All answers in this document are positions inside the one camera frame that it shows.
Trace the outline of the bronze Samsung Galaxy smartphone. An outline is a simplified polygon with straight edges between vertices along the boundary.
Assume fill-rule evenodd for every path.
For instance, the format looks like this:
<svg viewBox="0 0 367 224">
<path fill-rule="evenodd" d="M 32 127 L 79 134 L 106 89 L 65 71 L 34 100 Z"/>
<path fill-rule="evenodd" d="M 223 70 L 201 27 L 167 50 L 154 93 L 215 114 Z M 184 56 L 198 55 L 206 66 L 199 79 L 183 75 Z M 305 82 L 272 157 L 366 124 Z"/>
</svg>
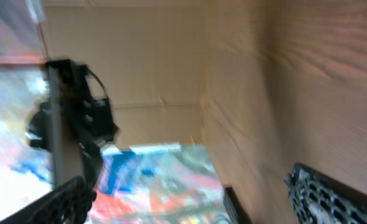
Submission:
<svg viewBox="0 0 367 224">
<path fill-rule="evenodd" d="M 0 221 L 69 179 L 55 74 L 0 68 Z"/>
</svg>

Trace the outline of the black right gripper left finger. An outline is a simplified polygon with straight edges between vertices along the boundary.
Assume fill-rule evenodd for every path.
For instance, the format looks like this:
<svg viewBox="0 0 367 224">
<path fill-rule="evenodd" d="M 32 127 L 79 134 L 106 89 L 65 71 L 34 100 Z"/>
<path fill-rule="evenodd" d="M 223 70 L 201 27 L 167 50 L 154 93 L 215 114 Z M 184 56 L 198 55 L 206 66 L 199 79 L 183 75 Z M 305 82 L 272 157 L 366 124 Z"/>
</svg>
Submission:
<svg viewBox="0 0 367 224">
<path fill-rule="evenodd" d="M 0 224 L 84 224 L 97 193 L 82 177 L 74 177 Z"/>
</svg>

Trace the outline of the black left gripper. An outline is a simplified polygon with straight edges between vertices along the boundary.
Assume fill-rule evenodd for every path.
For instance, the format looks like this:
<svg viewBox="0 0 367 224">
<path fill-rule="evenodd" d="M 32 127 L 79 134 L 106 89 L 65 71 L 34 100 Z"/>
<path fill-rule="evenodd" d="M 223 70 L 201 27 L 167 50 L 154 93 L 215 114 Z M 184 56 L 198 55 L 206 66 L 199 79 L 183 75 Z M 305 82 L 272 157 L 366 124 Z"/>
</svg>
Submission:
<svg viewBox="0 0 367 224">
<path fill-rule="evenodd" d="M 74 177 L 94 186 L 103 167 L 101 149 L 119 131 L 108 94 L 91 94 L 87 78 L 100 79 L 84 63 L 49 60 L 44 71 L 50 93 L 26 126 L 29 146 L 51 153 L 54 186 Z"/>
</svg>

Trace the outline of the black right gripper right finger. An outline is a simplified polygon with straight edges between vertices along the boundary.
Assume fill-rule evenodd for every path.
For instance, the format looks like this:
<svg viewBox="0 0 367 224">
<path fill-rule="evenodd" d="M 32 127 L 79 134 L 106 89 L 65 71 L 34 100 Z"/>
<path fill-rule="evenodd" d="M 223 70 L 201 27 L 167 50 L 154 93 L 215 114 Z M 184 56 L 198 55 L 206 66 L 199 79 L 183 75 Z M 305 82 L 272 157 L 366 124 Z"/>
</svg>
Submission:
<svg viewBox="0 0 367 224">
<path fill-rule="evenodd" d="M 305 164 L 284 179 L 299 223 L 367 224 L 367 195 Z"/>
</svg>

